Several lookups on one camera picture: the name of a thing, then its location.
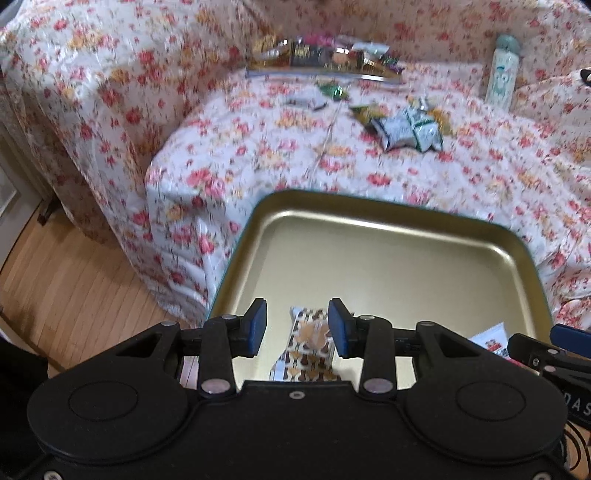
floral bedspread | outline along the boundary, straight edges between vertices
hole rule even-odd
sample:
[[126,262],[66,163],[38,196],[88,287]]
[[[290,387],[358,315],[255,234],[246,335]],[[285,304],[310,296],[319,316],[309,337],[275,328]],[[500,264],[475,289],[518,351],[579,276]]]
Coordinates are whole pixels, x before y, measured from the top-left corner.
[[407,82],[354,82],[350,104],[391,115],[428,95],[450,115],[442,152],[384,153],[346,102],[320,111],[285,104],[312,80],[237,73],[194,109],[146,178],[158,262],[175,305],[202,318],[253,208],[281,189],[352,194],[506,226],[530,252],[558,320],[591,325],[591,176],[542,123],[477,96],[478,64],[412,64]]

pink flower pattern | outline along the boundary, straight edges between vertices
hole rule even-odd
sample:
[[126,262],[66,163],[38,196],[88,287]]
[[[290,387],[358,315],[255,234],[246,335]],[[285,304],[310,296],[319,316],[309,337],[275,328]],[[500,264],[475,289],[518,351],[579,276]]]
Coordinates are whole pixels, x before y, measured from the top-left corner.
[[[588,327],[589,18],[577,0],[25,0],[0,33],[2,122],[75,225],[114,235],[159,304],[194,324],[257,201],[306,188],[505,225],[555,318]],[[352,102],[394,114],[428,93],[456,137],[441,154],[386,155],[346,105],[287,108],[303,83],[232,73],[278,25],[389,43],[405,85],[359,82]],[[511,114],[478,99],[504,32],[522,44]]]

metal rivet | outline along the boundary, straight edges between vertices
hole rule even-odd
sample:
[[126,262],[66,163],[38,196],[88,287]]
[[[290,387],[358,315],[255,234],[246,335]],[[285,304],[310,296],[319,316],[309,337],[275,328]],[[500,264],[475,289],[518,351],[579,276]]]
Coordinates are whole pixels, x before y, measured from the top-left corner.
[[363,387],[370,393],[388,393],[394,388],[394,384],[385,378],[370,378],[363,382]]
[[211,395],[224,393],[230,390],[230,382],[223,378],[210,378],[201,383],[201,390]]
[[305,396],[306,394],[300,390],[294,390],[293,392],[290,392],[290,398],[293,400],[301,400]]
[[61,480],[61,475],[53,470],[49,470],[43,474],[43,480]]

tray rim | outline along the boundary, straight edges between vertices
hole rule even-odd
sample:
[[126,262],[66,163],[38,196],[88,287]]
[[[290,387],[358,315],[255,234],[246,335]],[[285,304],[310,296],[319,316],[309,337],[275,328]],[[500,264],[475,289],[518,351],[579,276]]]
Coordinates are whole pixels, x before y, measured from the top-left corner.
[[[342,215],[335,212],[335,210],[341,210]],[[523,285],[523,296],[527,299],[527,307],[530,310],[532,324],[535,330],[534,337],[543,342],[548,343],[550,341],[550,329],[554,325],[554,322],[534,260],[525,242],[507,227],[459,213],[449,213],[442,210],[429,209],[424,206],[406,205],[351,194],[300,189],[284,189],[271,192],[256,203],[236,242],[236,248],[229,258],[228,266],[216,290],[207,318],[227,313],[224,311],[223,306],[227,303],[225,299],[230,298],[232,289],[237,281],[239,281],[239,285],[243,286],[243,282],[246,281],[251,266],[249,264],[245,272],[240,272],[239,270],[243,263],[240,261],[240,258],[249,257],[251,245],[256,244],[260,233],[278,218],[289,216],[290,212],[297,211],[316,213],[320,211],[326,216],[343,216],[368,223],[400,225],[414,229],[421,228],[417,226],[417,218],[422,222],[425,220],[430,222],[431,217],[436,217],[437,222],[435,224],[437,228],[428,225],[421,229],[433,232],[436,235],[456,237],[459,234],[451,231],[453,229],[452,226],[460,225],[462,231],[465,232],[465,235],[461,236],[471,238],[473,242],[477,241],[480,244],[489,244],[499,253],[509,255],[513,260],[519,274],[519,281]],[[384,213],[388,212],[398,214],[396,219],[402,219],[404,223],[401,224],[400,221],[396,221],[395,223],[392,220],[386,219]],[[477,228],[473,228],[473,231],[468,232],[467,230],[471,229],[470,227],[472,226]],[[439,231],[441,228],[444,228],[446,231],[441,233]],[[479,233],[478,237],[480,238],[473,238],[475,232]],[[486,233],[491,233],[491,237],[493,238],[506,240],[506,247],[511,248],[513,253],[517,255],[510,255],[507,253],[508,248],[500,248],[498,243],[483,238]]]

plastic bottle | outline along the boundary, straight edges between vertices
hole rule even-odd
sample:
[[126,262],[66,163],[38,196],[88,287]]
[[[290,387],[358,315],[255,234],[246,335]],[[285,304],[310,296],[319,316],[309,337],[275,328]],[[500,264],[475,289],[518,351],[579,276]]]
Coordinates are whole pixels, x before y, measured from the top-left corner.
[[496,50],[492,57],[491,78],[488,81],[485,102],[508,111],[513,98],[519,52],[521,46],[511,35],[499,35]]

